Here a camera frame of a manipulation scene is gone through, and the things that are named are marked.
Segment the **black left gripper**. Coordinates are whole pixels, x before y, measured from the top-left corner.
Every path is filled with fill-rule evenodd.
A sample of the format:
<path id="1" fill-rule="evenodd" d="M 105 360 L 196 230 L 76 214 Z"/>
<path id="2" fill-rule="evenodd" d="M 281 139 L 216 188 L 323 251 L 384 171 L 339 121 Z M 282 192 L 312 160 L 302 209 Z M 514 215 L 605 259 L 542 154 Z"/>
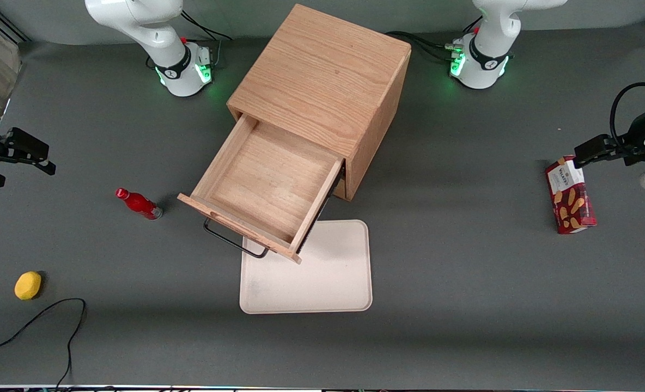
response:
<path id="1" fill-rule="evenodd" d="M 645 163 L 645 112 L 631 122 L 628 132 L 622 136 L 624 163 L 633 166 Z M 620 151 L 612 136 L 596 136 L 575 147 L 575 167 L 582 168 L 591 163 L 612 161 L 620 158 Z"/>

